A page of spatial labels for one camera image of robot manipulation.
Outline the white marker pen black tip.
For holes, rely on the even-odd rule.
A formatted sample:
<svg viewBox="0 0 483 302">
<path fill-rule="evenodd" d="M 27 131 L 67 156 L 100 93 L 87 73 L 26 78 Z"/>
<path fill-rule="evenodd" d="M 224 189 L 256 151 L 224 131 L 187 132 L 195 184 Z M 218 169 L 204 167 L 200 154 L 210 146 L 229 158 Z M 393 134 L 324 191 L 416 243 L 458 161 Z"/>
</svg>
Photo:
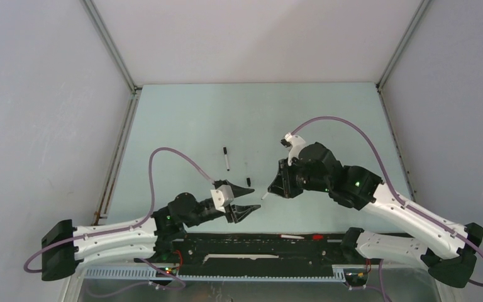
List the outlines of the white marker pen black tip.
<svg viewBox="0 0 483 302">
<path fill-rule="evenodd" d="M 228 149 L 226 147 L 223 147 L 223 155 L 224 155 L 226 170 L 230 171 L 230 161 L 228 158 Z"/>
</svg>

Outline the white pen red cap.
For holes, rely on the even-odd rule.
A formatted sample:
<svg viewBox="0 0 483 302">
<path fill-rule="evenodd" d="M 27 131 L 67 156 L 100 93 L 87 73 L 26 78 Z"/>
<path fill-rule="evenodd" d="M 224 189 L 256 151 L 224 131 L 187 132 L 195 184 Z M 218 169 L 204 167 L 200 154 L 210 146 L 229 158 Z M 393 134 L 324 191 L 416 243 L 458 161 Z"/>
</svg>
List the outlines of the white pen red cap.
<svg viewBox="0 0 483 302">
<path fill-rule="evenodd" d="M 324 239 L 324 236 L 320 234 L 314 234 L 314 235 L 280 234 L 279 237 L 284 239 L 291 239 L 291 240 L 323 240 Z"/>
</svg>

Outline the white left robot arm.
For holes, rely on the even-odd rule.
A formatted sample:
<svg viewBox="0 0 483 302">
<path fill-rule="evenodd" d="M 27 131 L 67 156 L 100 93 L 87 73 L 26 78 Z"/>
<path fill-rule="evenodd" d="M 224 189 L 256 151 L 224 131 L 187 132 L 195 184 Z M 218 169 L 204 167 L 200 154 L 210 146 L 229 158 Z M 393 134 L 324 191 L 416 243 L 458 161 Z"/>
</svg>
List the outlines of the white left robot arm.
<svg viewBox="0 0 483 302">
<path fill-rule="evenodd" d="M 217 218 L 239 223 L 260 209 L 259 204 L 235 205 L 233 200 L 254 192 L 231 182 L 216 181 L 210 198 L 198 201 L 180 193 L 149 216 L 103 226 L 74 226 L 59 221 L 42 238 L 42 281 L 56 281 L 93 264 L 130 259 L 166 262 L 173 256 L 172 242 L 183 238 L 187 228 Z"/>
</svg>

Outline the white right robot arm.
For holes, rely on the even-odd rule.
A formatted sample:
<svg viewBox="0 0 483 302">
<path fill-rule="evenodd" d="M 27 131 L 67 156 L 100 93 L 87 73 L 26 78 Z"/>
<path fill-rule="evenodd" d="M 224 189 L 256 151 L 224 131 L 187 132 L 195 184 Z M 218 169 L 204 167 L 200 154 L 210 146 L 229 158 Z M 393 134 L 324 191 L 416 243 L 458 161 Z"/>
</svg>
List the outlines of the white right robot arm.
<svg viewBox="0 0 483 302">
<path fill-rule="evenodd" d="M 308 145 L 299 136 L 280 142 L 288 156 L 279 161 L 277 176 L 267 189 L 270 194 L 292 199 L 305 191 L 326 193 L 339 205 L 384 218 L 409 235 L 395 237 L 351 227 L 340 247 L 345 261 L 389 259 L 424 269 L 453 288 L 470 284 L 477 262 L 475 248 L 483 239 L 480 225 L 455 223 L 426 210 L 373 172 L 342 165 L 319 142 Z"/>
</svg>

